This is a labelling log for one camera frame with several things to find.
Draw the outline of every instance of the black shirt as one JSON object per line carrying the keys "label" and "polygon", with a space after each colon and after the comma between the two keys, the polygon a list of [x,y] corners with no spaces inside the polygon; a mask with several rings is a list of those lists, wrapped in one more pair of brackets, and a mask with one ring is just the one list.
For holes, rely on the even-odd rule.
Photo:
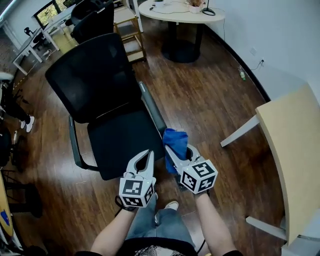
{"label": "black shirt", "polygon": [[[118,256],[197,256],[194,247],[185,241],[161,237],[141,237],[124,241]],[[78,251],[75,256],[101,256],[90,251]],[[234,250],[224,256],[243,256]]]}

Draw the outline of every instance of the round white table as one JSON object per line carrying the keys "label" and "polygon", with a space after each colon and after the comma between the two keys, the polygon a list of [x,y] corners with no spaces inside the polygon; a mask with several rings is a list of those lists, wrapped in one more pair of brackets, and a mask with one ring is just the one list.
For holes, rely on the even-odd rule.
{"label": "round white table", "polygon": [[[200,56],[200,45],[204,24],[217,22],[225,19],[224,11],[214,9],[215,16],[206,15],[202,12],[191,13],[183,0],[165,0],[163,7],[155,7],[153,0],[147,0],[140,4],[140,14],[161,21],[168,21],[168,40],[163,43],[162,54],[173,62],[190,63]],[[195,43],[177,39],[176,23],[197,24]]]}

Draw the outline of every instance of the electrical outlet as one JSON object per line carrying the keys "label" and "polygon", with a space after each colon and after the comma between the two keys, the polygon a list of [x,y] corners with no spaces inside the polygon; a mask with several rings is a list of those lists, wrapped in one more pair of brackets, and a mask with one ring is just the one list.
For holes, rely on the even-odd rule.
{"label": "electrical outlet", "polygon": [[251,53],[253,56],[256,56],[256,54],[257,54],[256,48],[252,47],[252,48],[250,49],[250,53]]}

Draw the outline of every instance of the chair armrest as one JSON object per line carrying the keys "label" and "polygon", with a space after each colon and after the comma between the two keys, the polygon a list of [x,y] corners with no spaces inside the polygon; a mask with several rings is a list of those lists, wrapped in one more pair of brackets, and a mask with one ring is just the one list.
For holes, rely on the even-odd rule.
{"label": "chair armrest", "polygon": [[69,116],[69,132],[70,132],[71,147],[72,147],[75,164],[82,169],[99,171],[97,166],[88,165],[83,160],[79,151],[75,121],[71,115]]}
{"label": "chair armrest", "polygon": [[142,99],[153,119],[156,128],[158,129],[161,137],[163,137],[165,129],[167,128],[166,123],[162,118],[162,115],[160,114],[160,111],[154,101],[154,98],[152,98],[148,88],[141,81],[138,84],[141,90]]}

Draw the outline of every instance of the forearm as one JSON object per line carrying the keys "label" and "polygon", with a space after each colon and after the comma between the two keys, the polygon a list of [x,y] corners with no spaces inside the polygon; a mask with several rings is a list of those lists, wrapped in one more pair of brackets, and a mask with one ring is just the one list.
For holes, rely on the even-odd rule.
{"label": "forearm", "polygon": [[206,193],[195,196],[203,236],[214,256],[235,250],[231,234]]}
{"label": "forearm", "polygon": [[92,245],[91,252],[101,254],[102,256],[116,255],[127,237],[135,215],[136,210],[121,210],[114,220],[97,236]]}

